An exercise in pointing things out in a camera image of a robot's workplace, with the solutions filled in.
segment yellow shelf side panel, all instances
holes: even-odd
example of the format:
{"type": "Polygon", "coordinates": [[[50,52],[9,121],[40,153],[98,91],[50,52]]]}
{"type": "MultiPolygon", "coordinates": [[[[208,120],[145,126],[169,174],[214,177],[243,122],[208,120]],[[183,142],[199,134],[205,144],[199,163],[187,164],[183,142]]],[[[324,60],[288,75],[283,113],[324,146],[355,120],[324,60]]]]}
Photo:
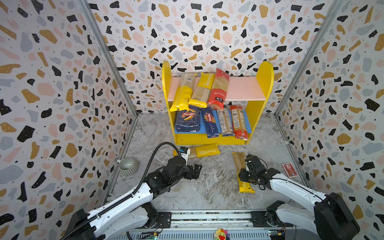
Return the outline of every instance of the yellow shelf side panel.
{"type": "Polygon", "coordinates": [[[165,101],[166,101],[170,126],[172,128],[173,139],[175,140],[175,143],[178,144],[176,141],[175,129],[174,129],[177,111],[171,112],[169,110],[171,108],[173,102],[168,101],[169,88],[170,88],[170,84],[172,82],[172,72],[171,72],[170,65],[169,65],[168,61],[163,62],[163,67],[161,70],[161,79],[162,79],[162,83],[163,83],[163,92],[164,92],[164,97],[165,97],[165,101]]]}
{"type": "Polygon", "coordinates": [[[264,93],[265,101],[248,101],[246,111],[248,115],[248,121],[251,125],[252,132],[251,134],[248,133],[249,141],[247,144],[249,144],[255,129],[256,125],[260,119],[261,114],[263,113],[263,110],[265,108],[266,103],[268,102],[269,95],[272,92],[273,88],[273,79],[275,77],[275,72],[273,70],[273,65],[270,61],[264,61],[257,71],[256,79],[259,82],[259,85],[264,93]]]}

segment yellow shelf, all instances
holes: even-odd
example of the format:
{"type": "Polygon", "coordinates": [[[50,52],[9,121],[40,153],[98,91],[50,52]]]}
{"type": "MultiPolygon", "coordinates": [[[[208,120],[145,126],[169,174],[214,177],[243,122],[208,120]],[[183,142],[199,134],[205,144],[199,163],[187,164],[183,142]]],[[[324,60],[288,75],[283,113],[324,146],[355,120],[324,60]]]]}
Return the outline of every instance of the yellow shelf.
{"type": "Polygon", "coordinates": [[[171,68],[168,61],[163,62],[162,66],[162,84],[165,102],[168,110],[172,134],[177,145],[204,145],[217,143],[219,145],[243,145],[248,144],[251,140],[257,123],[263,112],[263,109],[272,92],[274,79],[273,66],[269,61],[264,61],[257,71],[256,77],[232,77],[229,81],[228,93],[226,100],[228,101],[248,101],[245,108],[247,118],[251,126],[252,132],[248,133],[248,141],[235,139],[235,137],[219,137],[207,138],[206,134],[175,134],[175,118],[177,112],[171,112],[175,92],[179,84],[180,78],[172,77],[171,68]]]}
{"type": "MultiPolygon", "coordinates": [[[[177,87],[181,78],[172,78],[169,87],[168,101],[175,99],[177,87]]],[[[194,90],[200,78],[196,78],[194,90]]],[[[255,77],[230,77],[226,101],[265,101],[265,96],[255,77]]]]}

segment terrazzo wallpaper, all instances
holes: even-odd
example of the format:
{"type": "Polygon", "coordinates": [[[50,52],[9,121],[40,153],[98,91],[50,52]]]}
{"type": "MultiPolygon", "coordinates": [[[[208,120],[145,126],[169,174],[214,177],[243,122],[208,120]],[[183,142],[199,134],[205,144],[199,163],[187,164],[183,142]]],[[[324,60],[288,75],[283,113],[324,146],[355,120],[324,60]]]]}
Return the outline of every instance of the terrazzo wallpaper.
{"type": "Polygon", "coordinates": [[[264,112],[273,113],[333,1],[88,2],[139,113],[167,111],[164,60],[174,76],[216,68],[255,76],[271,61],[276,82],[264,112]]]}
{"type": "Polygon", "coordinates": [[[99,207],[132,121],[75,1],[0,1],[0,238],[99,207]]]}
{"type": "Polygon", "coordinates": [[[306,178],[384,238],[384,1],[345,1],[278,119],[306,178]]]}

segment red card box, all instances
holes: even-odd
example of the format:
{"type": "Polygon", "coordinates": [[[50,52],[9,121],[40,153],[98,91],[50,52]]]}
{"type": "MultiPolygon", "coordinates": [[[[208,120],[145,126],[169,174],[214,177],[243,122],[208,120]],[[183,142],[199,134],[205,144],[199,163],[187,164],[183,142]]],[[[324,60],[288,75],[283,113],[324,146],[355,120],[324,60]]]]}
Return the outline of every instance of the red card box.
{"type": "Polygon", "coordinates": [[[292,178],[292,177],[297,177],[298,174],[295,170],[295,168],[293,167],[292,163],[283,163],[282,164],[282,167],[285,171],[285,174],[289,177],[289,178],[292,178]]]}

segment yellow pasta package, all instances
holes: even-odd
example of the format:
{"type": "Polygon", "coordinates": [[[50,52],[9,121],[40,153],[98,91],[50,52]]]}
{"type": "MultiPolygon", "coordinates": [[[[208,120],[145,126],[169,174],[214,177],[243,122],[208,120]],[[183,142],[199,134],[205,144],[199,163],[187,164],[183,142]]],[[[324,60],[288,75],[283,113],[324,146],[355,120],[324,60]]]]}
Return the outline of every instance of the yellow pasta package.
{"type": "Polygon", "coordinates": [[[215,74],[202,73],[199,83],[189,100],[189,104],[200,108],[206,108],[214,80],[215,74]]]}
{"type": "Polygon", "coordinates": [[[181,75],[179,86],[177,87],[175,99],[173,101],[171,112],[187,110],[189,111],[188,101],[192,96],[193,88],[195,87],[195,73],[186,73],[181,75]]]}
{"type": "Polygon", "coordinates": [[[217,147],[217,143],[211,143],[207,145],[189,147],[191,150],[188,155],[188,159],[198,158],[198,157],[208,157],[213,155],[221,154],[220,150],[217,147]]]}
{"type": "Polygon", "coordinates": [[[247,166],[245,164],[245,152],[232,152],[233,160],[235,162],[236,167],[236,177],[239,182],[239,191],[240,192],[247,192],[247,193],[255,193],[255,190],[251,188],[251,185],[249,182],[242,182],[240,181],[240,178],[238,174],[240,173],[241,169],[247,169],[247,166]]]}

